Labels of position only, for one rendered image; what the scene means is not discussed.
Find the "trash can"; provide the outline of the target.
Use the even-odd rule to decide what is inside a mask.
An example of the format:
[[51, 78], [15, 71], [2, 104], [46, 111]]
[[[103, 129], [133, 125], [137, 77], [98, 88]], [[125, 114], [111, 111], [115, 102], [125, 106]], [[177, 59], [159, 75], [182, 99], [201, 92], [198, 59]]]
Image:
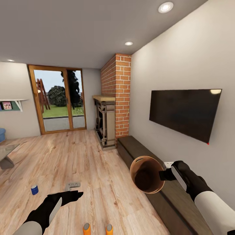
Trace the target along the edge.
[[149, 156], [140, 156], [131, 164], [130, 176], [140, 191], [154, 194], [159, 192], [165, 183], [161, 181], [159, 171], [163, 171], [163, 168], [158, 161]]

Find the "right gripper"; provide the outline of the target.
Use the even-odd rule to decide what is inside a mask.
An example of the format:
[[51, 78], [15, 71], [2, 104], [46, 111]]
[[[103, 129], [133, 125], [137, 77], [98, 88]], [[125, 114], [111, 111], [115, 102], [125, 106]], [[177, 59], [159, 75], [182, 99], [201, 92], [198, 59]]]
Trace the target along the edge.
[[175, 180], [174, 178], [170, 177], [168, 170], [166, 170], [166, 171], [159, 171], [159, 175], [160, 175], [161, 181], [164, 181], [164, 180], [170, 180], [170, 181]]

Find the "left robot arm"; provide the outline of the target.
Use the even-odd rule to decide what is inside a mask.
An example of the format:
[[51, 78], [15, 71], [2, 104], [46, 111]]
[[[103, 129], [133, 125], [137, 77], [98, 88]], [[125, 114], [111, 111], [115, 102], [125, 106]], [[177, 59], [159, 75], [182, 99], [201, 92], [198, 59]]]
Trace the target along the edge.
[[43, 235], [61, 206], [82, 197], [84, 192], [71, 190], [78, 187], [81, 187], [80, 182], [69, 182], [64, 192], [48, 194], [43, 203], [35, 211], [30, 212], [27, 220], [13, 235]]

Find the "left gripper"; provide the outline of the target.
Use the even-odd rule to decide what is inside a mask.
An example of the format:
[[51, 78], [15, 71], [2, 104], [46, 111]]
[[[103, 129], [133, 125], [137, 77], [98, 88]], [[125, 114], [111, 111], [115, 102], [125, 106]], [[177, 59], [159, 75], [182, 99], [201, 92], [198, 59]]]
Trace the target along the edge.
[[65, 193], [67, 195], [67, 201], [66, 201], [65, 204], [67, 204], [69, 202], [77, 201], [84, 194], [84, 192], [78, 192], [78, 190], [76, 190], [76, 191], [66, 191], [66, 192], [62, 192], [62, 193]]

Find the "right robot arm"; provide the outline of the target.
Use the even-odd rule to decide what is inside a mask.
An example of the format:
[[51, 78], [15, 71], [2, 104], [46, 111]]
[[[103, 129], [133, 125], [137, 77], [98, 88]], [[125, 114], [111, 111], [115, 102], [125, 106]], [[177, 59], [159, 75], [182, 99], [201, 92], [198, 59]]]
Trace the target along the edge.
[[183, 161], [164, 162], [164, 168], [165, 171], [159, 171], [161, 181], [179, 181], [214, 235], [235, 235], [235, 211], [213, 192], [201, 176], [197, 176]]

